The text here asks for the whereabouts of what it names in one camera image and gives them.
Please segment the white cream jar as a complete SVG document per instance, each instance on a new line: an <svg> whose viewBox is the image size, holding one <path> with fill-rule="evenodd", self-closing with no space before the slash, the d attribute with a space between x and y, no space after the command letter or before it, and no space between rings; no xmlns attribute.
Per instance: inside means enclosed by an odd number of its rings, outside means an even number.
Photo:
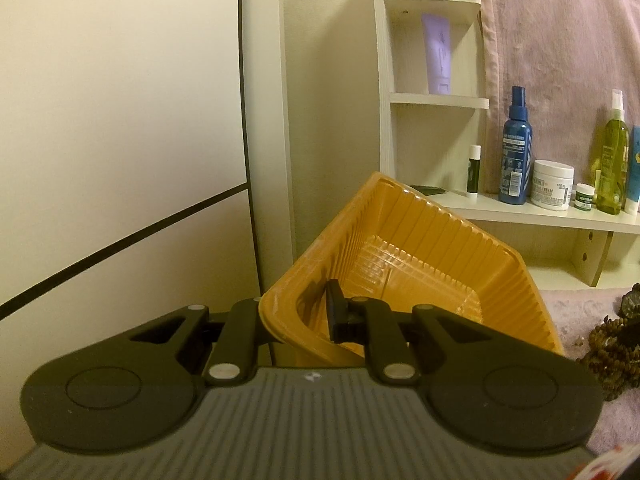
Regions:
<svg viewBox="0 0 640 480"><path fill-rule="evenodd" d="M564 211L570 206L575 169L553 160L536 159L532 179L533 204L549 210Z"/></svg>

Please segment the lavender tube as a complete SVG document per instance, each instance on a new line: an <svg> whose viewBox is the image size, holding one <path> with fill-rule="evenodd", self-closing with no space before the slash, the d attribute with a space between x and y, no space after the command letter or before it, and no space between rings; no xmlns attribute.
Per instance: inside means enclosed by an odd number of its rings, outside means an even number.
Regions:
<svg viewBox="0 0 640 480"><path fill-rule="evenodd" d="M421 15L428 92L439 96L451 93L450 23L443 16Z"/></svg>

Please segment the green olive spray bottle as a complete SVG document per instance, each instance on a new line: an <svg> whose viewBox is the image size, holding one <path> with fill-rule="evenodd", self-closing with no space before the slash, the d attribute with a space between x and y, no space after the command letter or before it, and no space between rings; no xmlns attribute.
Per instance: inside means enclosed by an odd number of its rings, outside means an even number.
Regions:
<svg viewBox="0 0 640 480"><path fill-rule="evenodd" d="M600 179L596 205L607 214L619 214L623 207L629 146L629 129L625 122L624 92L612 90L610 119L604 128Z"/></svg>

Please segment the green white lip balm stick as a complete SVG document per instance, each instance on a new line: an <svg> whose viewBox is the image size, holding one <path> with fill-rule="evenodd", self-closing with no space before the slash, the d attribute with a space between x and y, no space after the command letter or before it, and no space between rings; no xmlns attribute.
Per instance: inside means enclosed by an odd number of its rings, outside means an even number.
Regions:
<svg viewBox="0 0 640 480"><path fill-rule="evenodd" d="M482 147L480 144L472 144L469 149L468 176L466 177L466 196L469 198L477 198L481 159Z"/></svg>

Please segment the black wristwatch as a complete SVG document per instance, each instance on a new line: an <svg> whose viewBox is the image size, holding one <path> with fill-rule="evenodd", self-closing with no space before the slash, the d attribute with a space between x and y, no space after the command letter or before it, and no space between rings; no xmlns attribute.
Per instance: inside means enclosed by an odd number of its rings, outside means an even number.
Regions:
<svg viewBox="0 0 640 480"><path fill-rule="evenodd" d="M640 316L640 284L636 283L632 289L623 294L617 315L626 320L634 320Z"/></svg>

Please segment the lilac hanging towel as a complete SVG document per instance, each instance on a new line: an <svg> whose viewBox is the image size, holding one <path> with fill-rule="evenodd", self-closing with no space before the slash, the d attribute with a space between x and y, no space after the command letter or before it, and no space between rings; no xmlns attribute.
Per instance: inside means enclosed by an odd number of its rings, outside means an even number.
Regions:
<svg viewBox="0 0 640 480"><path fill-rule="evenodd" d="M484 188L498 191L511 90L526 91L533 154L590 183L600 165L611 93L639 121L639 0L482 0L489 99Z"/></svg>

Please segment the dark green small tube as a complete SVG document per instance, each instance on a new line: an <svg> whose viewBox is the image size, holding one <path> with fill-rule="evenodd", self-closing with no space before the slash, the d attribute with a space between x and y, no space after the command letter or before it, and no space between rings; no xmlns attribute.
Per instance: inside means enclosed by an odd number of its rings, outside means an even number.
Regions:
<svg viewBox="0 0 640 480"><path fill-rule="evenodd" d="M413 185L412 188L425 196L433 196L445 193L445 190L443 188L438 188L437 186Z"/></svg>

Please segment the small green lip salve jar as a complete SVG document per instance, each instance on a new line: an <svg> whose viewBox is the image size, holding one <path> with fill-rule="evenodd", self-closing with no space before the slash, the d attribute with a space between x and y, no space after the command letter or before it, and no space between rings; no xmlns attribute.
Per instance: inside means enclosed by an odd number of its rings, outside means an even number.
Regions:
<svg viewBox="0 0 640 480"><path fill-rule="evenodd" d="M590 211L593 206L596 190L592 185L577 183L574 196L574 207L582 211Z"/></svg>

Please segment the cream wooden shelf unit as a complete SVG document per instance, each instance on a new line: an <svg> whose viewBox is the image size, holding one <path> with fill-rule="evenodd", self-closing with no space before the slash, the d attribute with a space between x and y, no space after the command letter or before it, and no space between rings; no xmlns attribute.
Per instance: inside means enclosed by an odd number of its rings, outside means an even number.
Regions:
<svg viewBox="0 0 640 480"><path fill-rule="evenodd" d="M373 0L380 169L445 190L434 201L519 252L542 289L623 287L639 278L639 220L501 203L484 188L489 99L482 0ZM428 92L421 15L448 18L451 93ZM482 147L477 198L466 196L469 149Z"/></svg>

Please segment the blue white tube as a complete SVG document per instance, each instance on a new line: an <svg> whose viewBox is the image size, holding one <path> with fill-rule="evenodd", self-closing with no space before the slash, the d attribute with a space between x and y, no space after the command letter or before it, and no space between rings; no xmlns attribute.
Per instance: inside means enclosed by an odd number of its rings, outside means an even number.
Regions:
<svg viewBox="0 0 640 480"><path fill-rule="evenodd" d="M640 127L633 126L630 137L625 212L635 217L640 196Z"/></svg>

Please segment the lilac towel on table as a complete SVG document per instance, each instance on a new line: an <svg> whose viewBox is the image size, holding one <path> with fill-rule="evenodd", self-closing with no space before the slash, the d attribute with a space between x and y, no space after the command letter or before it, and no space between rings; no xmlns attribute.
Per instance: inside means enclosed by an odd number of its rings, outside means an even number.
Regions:
<svg viewBox="0 0 640 480"><path fill-rule="evenodd" d="M639 347L618 341L634 320L617 315L629 289L544 290L566 355L587 367L602 387L604 404L588 448L597 454L639 442Z"/></svg>

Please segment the blue spray bottle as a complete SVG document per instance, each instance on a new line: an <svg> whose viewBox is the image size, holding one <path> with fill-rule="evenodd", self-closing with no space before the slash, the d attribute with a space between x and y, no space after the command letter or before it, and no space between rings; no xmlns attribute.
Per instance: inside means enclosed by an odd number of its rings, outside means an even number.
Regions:
<svg viewBox="0 0 640 480"><path fill-rule="evenodd" d="M499 200L510 205L526 201L533 163L533 129L528 121L526 91L512 88L511 104L502 133Z"/></svg>

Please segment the orange plastic tray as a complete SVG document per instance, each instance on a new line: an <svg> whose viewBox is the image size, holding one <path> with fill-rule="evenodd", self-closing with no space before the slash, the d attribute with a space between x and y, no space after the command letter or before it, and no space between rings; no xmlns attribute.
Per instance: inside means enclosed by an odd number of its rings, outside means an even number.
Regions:
<svg viewBox="0 0 640 480"><path fill-rule="evenodd" d="M268 332L298 366L361 363L334 344L326 283L397 312L416 304L462 315L557 354L558 332L521 255L413 188L376 172L259 301Z"/></svg>

